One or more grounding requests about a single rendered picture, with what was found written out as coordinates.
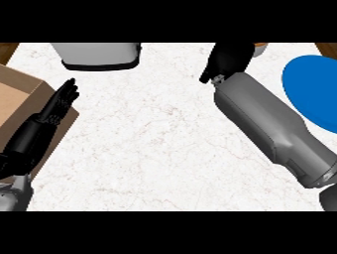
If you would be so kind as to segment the white appliance with black base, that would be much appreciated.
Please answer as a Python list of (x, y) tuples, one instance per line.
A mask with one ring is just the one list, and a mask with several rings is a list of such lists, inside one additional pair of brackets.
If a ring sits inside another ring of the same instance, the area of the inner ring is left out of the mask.
[(139, 65), (139, 43), (52, 43), (68, 70), (108, 71)]

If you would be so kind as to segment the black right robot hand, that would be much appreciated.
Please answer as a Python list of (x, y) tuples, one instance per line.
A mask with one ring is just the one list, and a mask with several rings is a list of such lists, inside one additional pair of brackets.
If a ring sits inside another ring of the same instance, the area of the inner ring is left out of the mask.
[(253, 59), (253, 43), (216, 43), (200, 81), (222, 82), (236, 72), (244, 72)]

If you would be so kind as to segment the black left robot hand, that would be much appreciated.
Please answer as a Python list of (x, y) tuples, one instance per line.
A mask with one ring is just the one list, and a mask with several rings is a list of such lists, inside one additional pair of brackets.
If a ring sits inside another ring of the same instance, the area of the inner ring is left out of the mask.
[(78, 87), (71, 78), (56, 90), (42, 111), (27, 118), (12, 135), (0, 153), (0, 180), (24, 176), (34, 170), (78, 96)]

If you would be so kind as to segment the blue plate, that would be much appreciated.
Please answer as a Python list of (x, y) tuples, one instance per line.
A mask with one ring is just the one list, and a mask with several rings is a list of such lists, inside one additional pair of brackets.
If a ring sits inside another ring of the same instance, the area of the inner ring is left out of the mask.
[(284, 67), (281, 81), (297, 111), (337, 134), (337, 60), (315, 55), (297, 57)]

